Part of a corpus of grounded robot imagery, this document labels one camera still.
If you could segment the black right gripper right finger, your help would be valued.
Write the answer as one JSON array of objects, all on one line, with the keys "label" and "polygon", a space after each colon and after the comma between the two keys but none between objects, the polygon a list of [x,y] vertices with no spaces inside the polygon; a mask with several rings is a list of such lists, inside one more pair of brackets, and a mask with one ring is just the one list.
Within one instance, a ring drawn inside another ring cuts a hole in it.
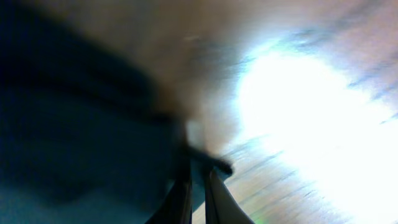
[{"label": "black right gripper right finger", "polygon": [[206,224],[254,224],[237,204],[215,170],[205,172]]}]

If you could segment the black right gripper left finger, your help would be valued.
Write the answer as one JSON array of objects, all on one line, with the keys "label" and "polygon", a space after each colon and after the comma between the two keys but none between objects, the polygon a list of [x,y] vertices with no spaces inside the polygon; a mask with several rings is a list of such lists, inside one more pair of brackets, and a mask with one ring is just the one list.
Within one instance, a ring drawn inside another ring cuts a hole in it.
[{"label": "black right gripper left finger", "polygon": [[192,205],[191,159],[187,153],[183,153],[179,156],[173,187],[146,224],[191,224]]}]

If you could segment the black t-shirt with logo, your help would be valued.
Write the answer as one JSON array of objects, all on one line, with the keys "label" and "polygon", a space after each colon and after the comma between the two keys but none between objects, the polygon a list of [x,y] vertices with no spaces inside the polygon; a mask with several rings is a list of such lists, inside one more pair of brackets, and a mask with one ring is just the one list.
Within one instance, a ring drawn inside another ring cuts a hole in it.
[{"label": "black t-shirt with logo", "polygon": [[149,77],[1,2],[1,222],[144,223],[191,165],[233,172],[155,110]]}]

